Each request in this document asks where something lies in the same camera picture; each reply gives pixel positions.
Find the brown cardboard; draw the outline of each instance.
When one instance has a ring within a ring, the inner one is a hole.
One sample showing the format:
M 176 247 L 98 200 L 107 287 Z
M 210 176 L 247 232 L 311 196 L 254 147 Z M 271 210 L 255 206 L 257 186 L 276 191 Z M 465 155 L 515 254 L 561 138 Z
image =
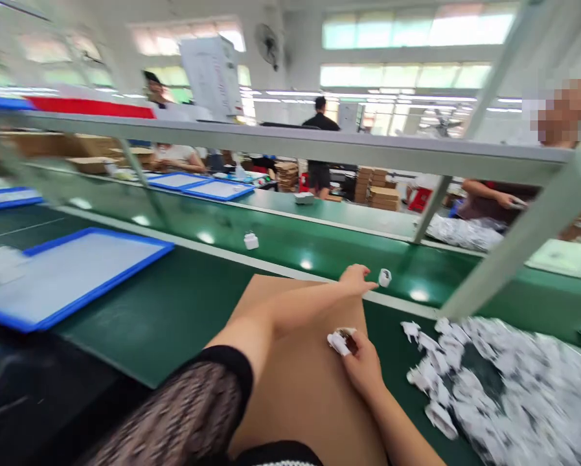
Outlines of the brown cardboard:
M 230 321 L 276 294 L 318 284 L 254 275 Z M 231 441 L 232 457 L 264 443 L 297 440 L 325 465 L 387 465 L 378 427 L 349 383 L 340 356 L 327 344 L 327 334 L 337 327 L 367 331 L 360 298 L 338 303 L 273 344 Z
M 82 157 L 75 159 L 68 159 L 74 167 L 81 173 L 88 175 L 101 175 L 107 172 L 105 162 L 115 162 L 114 159 L 108 157 Z
M 374 185 L 370 188 L 370 195 L 388 201 L 397 201 L 400 199 L 400 193 L 398 191 L 394 189 L 380 188 Z

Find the man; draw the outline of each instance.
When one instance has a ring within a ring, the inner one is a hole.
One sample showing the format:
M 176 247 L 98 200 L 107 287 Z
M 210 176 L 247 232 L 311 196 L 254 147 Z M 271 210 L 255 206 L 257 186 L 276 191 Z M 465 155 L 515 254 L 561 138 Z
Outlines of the man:
M 325 131 L 339 131 L 340 127 L 332 119 L 325 116 L 327 101 L 324 97 L 316 99 L 316 115 L 303 123 L 303 126 L 315 126 Z M 320 199 L 329 196 L 331 175 L 327 162 L 308 160 L 308 176 L 310 177 L 310 192 Z
M 557 90 L 554 98 L 538 111 L 531 129 L 538 132 L 543 147 L 575 149 L 581 141 L 581 80 L 573 80 L 567 89 Z M 518 208 L 520 201 L 525 205 L 541 191 L 538 186 L 474 179 L 465 180 L 461 187 L 468 196 L 457 212 L 460 218 L 490 217 L 508 227 L 522 212 Z

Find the metal frame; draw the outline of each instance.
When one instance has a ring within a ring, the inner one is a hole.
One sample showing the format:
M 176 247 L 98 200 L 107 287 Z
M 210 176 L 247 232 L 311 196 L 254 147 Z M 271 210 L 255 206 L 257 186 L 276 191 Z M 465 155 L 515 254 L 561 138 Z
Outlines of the metal frame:
M 426 225 L 447 190 L 448 179 L 454 175 L 546 185 L 530 211 L 446 302 L 439 312 L 445 316 L 465 316 L 480 309 L 545 240 L 554 237 L 581 211 L 581 150 L 41 112 L 0 111 L 0 119 L 12 126 L 118 138 L 126 146 L 125 155 L 144 187 L 146 177 L 138 159 L 128 156 L 126 139 L 437 173 L 442 176 L 442 183 L 427 207 Z M 416 234 L 413 241 L 426 244 L 421 239 Z

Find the woman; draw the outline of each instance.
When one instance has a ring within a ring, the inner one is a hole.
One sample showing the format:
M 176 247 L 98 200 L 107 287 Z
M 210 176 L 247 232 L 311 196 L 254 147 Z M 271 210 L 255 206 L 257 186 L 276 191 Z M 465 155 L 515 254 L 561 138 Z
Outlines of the woman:
M 174 168 L 191 173 L 206 172 L 206 165 L 201 161 L 198 151 L 191 146 L 158 143 L 154 155 L 156 168 L 161 170 Z
M 235 461 L 226 451 L 273 340 L 308 324 L 336 302 L 377 288 L 365 281 L 369 272 L 363 265 L 351 265 L 339 282 L 287 291 L 232 319 L 109 438 L 91 464 L 321 466 L 309 447 L 292 440 L 247 450 Z M 386 389 L 372 343 L 359 331 L 353 338 L 358 350 L 341 363 L 372 411 L 391 463 L 444 466 Z

